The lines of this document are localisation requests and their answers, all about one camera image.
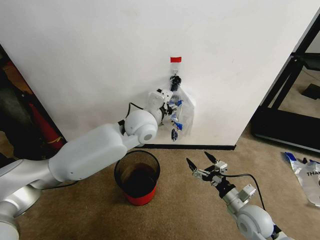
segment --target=trash can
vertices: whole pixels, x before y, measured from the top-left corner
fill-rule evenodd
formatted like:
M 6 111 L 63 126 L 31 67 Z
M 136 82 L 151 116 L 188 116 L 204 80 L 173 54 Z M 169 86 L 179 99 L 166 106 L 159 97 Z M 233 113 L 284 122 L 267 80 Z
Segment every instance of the trash can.
M 160 164 L 150 152 L 134 150 L 120 159 L 114 168 L 114 179 L 127 200 L 136 206 L 149 203 L 155 195 Z

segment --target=red tape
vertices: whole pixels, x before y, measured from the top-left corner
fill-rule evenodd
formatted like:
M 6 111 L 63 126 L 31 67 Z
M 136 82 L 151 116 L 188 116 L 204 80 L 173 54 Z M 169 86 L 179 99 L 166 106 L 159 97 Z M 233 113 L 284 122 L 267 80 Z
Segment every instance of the red tape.
M 178 57 L 170 57 L 170 63 L 181 63 L 182 61 L 182 57 L 178 56 Z

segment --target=black baseboard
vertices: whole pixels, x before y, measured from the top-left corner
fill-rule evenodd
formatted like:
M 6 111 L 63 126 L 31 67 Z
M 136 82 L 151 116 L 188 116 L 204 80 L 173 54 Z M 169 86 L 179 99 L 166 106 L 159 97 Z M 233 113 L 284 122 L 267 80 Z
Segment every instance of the black baseboard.
M 236 145 L 183 145 L 183 144 L 145 144 L 136 149 L 191 149 L 191 150 L 235 150 Z

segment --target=white bag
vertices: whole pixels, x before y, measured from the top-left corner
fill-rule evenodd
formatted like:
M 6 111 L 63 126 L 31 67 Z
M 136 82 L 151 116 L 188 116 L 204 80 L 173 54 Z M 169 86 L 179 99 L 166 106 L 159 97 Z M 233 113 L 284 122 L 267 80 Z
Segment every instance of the white bag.
M 308 200 L 320 208 L 320 162 L 310 160 L 303 164 L 292 153 L 285 152 L 285 155 Z

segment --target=white wall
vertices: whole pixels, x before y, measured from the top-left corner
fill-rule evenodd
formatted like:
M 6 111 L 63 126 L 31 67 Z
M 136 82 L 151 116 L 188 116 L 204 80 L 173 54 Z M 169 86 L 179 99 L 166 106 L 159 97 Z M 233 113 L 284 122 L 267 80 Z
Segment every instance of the white wall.
M 0 41 L 68 140 L 121 120 L 182 56 L 196 100 L 179 144 L 234 145 L 319 0 L 1 1 Z M 155 143 L 170 144 L 168 135 Z

